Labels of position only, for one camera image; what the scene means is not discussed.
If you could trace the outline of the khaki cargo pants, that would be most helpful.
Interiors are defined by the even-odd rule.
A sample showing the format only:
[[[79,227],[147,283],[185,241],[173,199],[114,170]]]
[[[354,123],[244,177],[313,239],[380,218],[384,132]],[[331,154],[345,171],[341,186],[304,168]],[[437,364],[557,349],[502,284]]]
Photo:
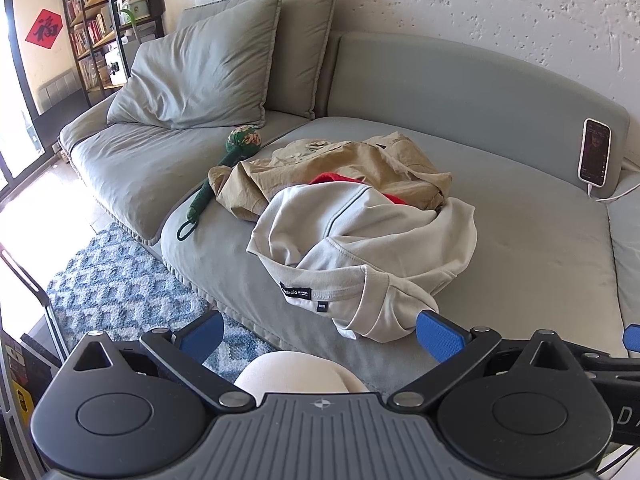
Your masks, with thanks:
[[[231,170],[210,168],[207,177],[221,206],[236,218],[255,222],[280,191],[308,184],[324,172],[362,179],[422,210],[442,206],[452,182],[449,172],[437,170],[413,140],[399,132],[364,141],[299,139]]]

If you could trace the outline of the person's knee in beige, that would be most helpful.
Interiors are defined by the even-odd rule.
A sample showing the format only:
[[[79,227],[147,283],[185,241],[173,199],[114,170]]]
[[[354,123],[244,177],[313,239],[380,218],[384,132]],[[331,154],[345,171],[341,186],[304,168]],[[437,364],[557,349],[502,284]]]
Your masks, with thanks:
[[[234,384],[262,403],[266,393],[365,393],[369,388],[350,370],[307,353],[263,354],[242,370]]]

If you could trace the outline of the blue patterned rug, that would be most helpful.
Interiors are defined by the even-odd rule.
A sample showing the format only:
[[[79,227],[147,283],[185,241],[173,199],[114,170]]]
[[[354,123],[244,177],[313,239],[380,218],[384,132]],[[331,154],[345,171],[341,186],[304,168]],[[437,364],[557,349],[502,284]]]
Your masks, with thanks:
[[[116,223],[55,274],[47,294],[69,349],[92,330],[114,341],[154,327],[180,330],[212,308]]]

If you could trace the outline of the beige sweatshirt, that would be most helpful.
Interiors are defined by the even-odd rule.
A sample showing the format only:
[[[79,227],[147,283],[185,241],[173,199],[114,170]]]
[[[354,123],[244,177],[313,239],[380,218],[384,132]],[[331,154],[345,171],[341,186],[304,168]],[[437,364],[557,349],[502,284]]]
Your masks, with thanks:
[[[259,217],[247,245],[292,306],[330,318],[345,338],[387,344],[410,335],[424,310],[470,264],[472,205],[398,204],[372,186],[290,186]]]

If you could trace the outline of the white smartphone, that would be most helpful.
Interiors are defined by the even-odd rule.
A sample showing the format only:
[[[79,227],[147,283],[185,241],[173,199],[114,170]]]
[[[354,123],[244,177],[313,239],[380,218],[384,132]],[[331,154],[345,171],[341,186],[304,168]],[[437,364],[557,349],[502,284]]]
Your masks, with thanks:
[[[587,118],[582,128],[578,178],[594,188],[603,188],[608,173],[612,131],[609,126]]]

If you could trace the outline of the red garment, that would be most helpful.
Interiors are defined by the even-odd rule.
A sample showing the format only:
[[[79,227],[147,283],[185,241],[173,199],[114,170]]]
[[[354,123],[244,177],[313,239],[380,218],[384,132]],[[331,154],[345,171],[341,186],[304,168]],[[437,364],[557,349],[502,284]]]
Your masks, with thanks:
[[[331,182],[348,182],[348,183],[357,183],[366,185],[362,179],[355,179],[351,177],[342,176],[341,174],[337,174],[336,172],[324,172],[323,174],[319,174],[317,177],[313,178],[308,182],[309,185],[320,184],[320,183],[331,183]],[[384,196],[392,203],[396,205],[407,205],[407,202],[402,200],[400,197],[384,193]]]

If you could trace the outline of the front grey throw pillow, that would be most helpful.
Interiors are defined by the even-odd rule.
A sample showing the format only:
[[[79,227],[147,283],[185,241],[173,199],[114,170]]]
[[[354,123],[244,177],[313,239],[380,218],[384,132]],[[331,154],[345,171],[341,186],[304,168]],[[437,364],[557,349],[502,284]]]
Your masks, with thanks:
[[[137,50],[107,121],[167,129],[261,126],[281,0],[246,0]]]

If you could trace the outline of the grey throw pillow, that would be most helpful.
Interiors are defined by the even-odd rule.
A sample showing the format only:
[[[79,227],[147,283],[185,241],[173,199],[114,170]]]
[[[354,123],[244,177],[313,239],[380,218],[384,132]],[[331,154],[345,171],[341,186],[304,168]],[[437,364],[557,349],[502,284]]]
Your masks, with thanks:
[[[263,125],[268,110],[314,118],[337,0],[219,0],[182,12],[175,34],[201,69],[208,126]]]
[[[246,0],[137,50],[107,121],[167,129],[261,126],[281,0]]]

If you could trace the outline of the rear grey throw pillow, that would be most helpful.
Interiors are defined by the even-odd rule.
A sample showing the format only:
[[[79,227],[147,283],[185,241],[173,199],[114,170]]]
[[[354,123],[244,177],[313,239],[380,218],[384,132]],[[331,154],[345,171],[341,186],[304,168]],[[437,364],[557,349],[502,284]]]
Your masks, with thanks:
[[[337,0],[219,0],[182,12],[175,34],[201,69],[208,126],[263,125],[268,110],[314,118]]]

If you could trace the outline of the black bookshelf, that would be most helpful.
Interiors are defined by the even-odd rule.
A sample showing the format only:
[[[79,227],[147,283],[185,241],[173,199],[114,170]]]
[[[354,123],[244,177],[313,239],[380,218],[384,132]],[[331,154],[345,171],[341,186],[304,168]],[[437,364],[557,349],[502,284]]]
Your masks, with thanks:
[[[140,44],[165,35],[164,0],[62,0],[87,104],[122,88]]]

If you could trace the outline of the red fu wall decoration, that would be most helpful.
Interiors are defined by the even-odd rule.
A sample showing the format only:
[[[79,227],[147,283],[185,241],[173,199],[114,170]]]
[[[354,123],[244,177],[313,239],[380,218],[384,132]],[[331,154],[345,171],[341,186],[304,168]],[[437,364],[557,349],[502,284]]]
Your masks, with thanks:
[[[42,9],[29,29],[25,41],[50,50],[63,28],[62,16],[48,9]]]

